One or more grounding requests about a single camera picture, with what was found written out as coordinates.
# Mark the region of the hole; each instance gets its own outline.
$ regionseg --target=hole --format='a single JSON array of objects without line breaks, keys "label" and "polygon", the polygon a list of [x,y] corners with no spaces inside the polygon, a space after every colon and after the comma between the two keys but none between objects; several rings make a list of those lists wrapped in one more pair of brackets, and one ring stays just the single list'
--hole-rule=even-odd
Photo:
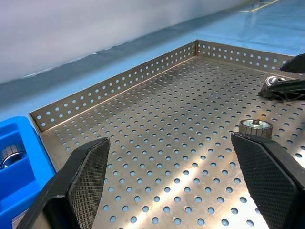
[{"label": "hole", "polygon": [[136,196],[133,200],[135,201],[135,202],[139,202],[140,201],[140,197],[139,196]]},{"label": "hole", "polygon": [[218,201],[219,203],[223,203],[223,202],[224,202],[224,198],[219,197],[219,198],[217,198],[217,201]]},{"label": "hole", "polygon": [[192,212],[192,208],[191,207],[186,207],[185,212],[190,214]]},{"label": "hole", "polygon": [[231,208],[231,212],[236,215],[238,213],[238,210],[236,208]]},{"label": "hole", "polygon": [[233,192],[233,189],[232,189],[231,187],[227,187],[225,190],[226,190],[227,192],[229,192],[229,193],[232,193],[232,192]]},{"label": "hole", "polygon": [[195,200],[196,200],[197,203],[201,203],[202,202],[202,198],[201,197],[196,197]]},{"label": "hole", "polygon": [[122,211],[123,211],[123,212],[127,212],[128,209],[129,209],[128,206],[125,205],[125,206],[122,208]]},{"label": "hole", "polygon": [[116,221],[116,217],[115,217],[115,216],[111,216],[111,217],[110,217],[110,222],[111,222],[111,223],[114,223],[115,221]]},{"label": "hole", "polygon": [[159,202],[159,201],[160,201],[160,197],[156,196],[156,197],[153,198],[153,200],[154,200],[155,202]]},{"label": "hole", "polygon": [[121,197],[120,196],[116,196],[115,197],[115,201],[120,201],[121,200]]},{"label": "hole", "polygon": [[108,211],[108,210],[109,210],[109,206],[108,206],[108,205],[105,205],[105,206],[103,207],[103,210],[104,210],[104,211]]},{"label": "hole", "polygon": [[240,202],[242,202],[242,203],[246,203],[247,202],[247,199],[245,198],[245,197],[240,197]]},{"label": "hole", "polygon": [[153,219],[152,219],[152,223],[153,224],[157,224],[159,222],[159,219],[157,218],[157,217],[154,217]]},{"label": "hole", "polygon": [[181,219],[180,218],[175,218],[174,220],[176,225],[180,225],[181,224]]},{"label": "hole", "polygon": [[132,187],[126,188],[126,191],[127,191],[127,192],[132,192]]},{"label": "hole", "polygon": [[166,207],[163,208],[163,211],[165,213],[169,213],[171,211],[171,209],[168,206],[166,206]]},{"label": "hole", "polygon": [[130,222],[135,223],[137,221],[137,218],[135,216],[131,217]]},{"label": "hole", "polygon": [[225,227],[229,225],[229,221],[227,221],[226,219],[221,220],[222,225],[224,225]]},{"label": "hole", "polygon": [[209,207],[209,208],[208,208],[208,212],[209,212],[210,214],[214,214],[214,213],[215,213],[215,209],[212,208],[212,207]]},{"label": "hole", "polygon": [[253,226],[254,226],[254,223],[253,223],[251,220],[247,220],[247,224],[248,224],[248,226],[250,226],[250,227],[253,227]]},{"label": "hole", "polygon": [[175,200],[175,202],[179,203],[181,199],[180,199],[180,197],[175,197],[174,200]]},{"label": "hole", "polygon": [[199,218],[197,220],[197,223],[198,223],[199,226],[203,226],[204,225],[204,220],[202,218]]},{"label": "hole", "polygon": [[143,210],[143,212],[148,212],[149,211],[149,207],[144,206],[142,210]]}]

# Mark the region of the stainless steel surface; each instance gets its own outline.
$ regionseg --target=stainless steel surface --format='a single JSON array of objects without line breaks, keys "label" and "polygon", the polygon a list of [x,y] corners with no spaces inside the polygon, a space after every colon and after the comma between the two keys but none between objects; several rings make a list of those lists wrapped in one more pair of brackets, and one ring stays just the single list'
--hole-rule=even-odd
[{"label": "stainless steel surface", "polygon": [[195,43],[189,43],[83,91],[42,107],[31,112],[30,115],[38,129],[41,132],[46,131],[195,56]]},{"label": "stainless steel surface", "polygon": [[31,229],[53,229],[48,223],[47,217],[43,212],[39,214]]},{"label": "stainless steel surface", "polygon": [[[270,122],[273,140],[305,165],[305,103],[258,97],[269,75],[191,57],[46,128],[41,138],[58,169],[76,147],[110,138],[107,183],[94,229],[267,228],[246,188],[230,132],[238,131],[243,119]],[[31,116],[36,121],[54,106]]]},{"label": "stainless steel surface", "polygon": [[271,139],[272,129],[272,124],[268,122],[259,119],[246,119],[240,121],[238,132]]},{"label": "stainless steel surface", "polygon": [[248,67],[270,75],[286,76],[299,79],[301,74],[286,73],[279,71],[280,66],[291,59],[292,56],[282,55],[272,52],[262,52],[258,50],[245,49],[241,47],[219,44],[214,42],[197,41],[197,55],[214,60],[233,63],[238,66]]},{"label": "stainless steel surface", "polygon": [[[20,213],[18,216],[16,216],[15,218],[13,218],[12,220],[12,229],[16,229],[18,224],[20,223],[20,221],[22,220],[23,216],[25,215],[25,213],[27,212],[27,210],[25,210],[24,212]],[[32,229],[51,229],[47,218],[45,216],[45,214],[43,212],[41,212],[39,214],[39,216],[37,217]]]},{"label": "stainless steel surface", "polygon": [[27,212],[27,210],[25,210],[24,212],[20,213],[18,216],[16,216],[15,218],[13,218],[11,226],[12,229],[16,229],[18,224],[20,223],[20,221],[22,220],[23,216],[25,215],[25,213]]}]

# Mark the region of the metal ring in blue bin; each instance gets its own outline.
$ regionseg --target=metal ring in blue bin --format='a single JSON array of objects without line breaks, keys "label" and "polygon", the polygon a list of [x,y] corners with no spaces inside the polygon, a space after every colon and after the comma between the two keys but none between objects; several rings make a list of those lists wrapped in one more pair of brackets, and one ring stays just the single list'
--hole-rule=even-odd
[{"label": "metal ring in blue bin", "polygon": [[26,117],[0,122],[0,152],[1,229],[11,229],[12,219],[30,207],[55,169]]}]

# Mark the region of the knurled metal cylinder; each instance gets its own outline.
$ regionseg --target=knurled metal cylinder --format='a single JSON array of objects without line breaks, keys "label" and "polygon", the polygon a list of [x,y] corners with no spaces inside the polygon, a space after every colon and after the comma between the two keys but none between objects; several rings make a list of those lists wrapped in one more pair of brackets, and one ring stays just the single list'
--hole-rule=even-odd
[{"label": "knurled metal cylinder", "polygon": [[0,153],[0,169],[8,167],[25,156],[26,151],[23,145],[16,144],[5,147]]},{"label": "knurled metal cylinder", "polygon": [[272,125],[268,122],[261,120],[246,119],[239,123],[239,133],[249,134],[268,139],[272,138]]}]

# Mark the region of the black mechanical arm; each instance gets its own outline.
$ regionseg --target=black mechanical arm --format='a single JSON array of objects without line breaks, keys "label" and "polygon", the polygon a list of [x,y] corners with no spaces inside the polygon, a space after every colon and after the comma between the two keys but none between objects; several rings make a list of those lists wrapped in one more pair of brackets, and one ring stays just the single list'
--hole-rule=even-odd
[{"label": "black mechanical arm", "polygon": [[90,229],[102,197],[109,147],[109,139],[102,138],[75,149],[17,229]]},{"label": "black mechanical arm", "polygon": [[305,228],[305,169],[270,139],[231,136],[249,193],[270,229]]},{"label": "black mechanical arm", "polygon": [[[290,73],[305,73],[305,54],[298,55],[280,67],[280,71]],[[288,80],[271,76],[267,78],[258,94],[260,97],[273,101],[305,100],[305,81]]]}]

